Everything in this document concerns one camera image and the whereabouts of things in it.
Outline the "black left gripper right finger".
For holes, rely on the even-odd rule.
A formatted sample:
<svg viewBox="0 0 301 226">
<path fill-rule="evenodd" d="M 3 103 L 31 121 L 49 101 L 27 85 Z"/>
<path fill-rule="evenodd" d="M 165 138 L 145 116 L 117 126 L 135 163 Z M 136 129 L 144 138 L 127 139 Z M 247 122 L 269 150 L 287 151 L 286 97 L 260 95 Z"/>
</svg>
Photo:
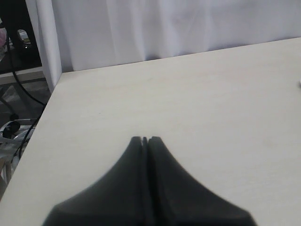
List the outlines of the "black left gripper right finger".
<svg viewBox="0 0 301 226">
<path fill-rule="evenodd" d="M 147 143 L 150 192 L 160 226 L 254 226 L 252 215 L 191 176 L 160 137 Z"/>
</svg>

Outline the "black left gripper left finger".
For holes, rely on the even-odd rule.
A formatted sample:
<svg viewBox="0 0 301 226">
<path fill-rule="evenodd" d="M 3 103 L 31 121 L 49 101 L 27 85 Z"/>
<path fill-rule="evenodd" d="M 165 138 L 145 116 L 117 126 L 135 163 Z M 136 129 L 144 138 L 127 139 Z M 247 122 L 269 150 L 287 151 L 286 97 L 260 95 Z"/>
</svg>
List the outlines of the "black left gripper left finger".
<svg viewBox="0 0 301 226">
<path fill-rule="evenodd" d="M 140 137 L 131 138 L 114 166 L 101 179 L 57 204 L 45 226 L 144 226 L 143 161 Z"/>
</svg>

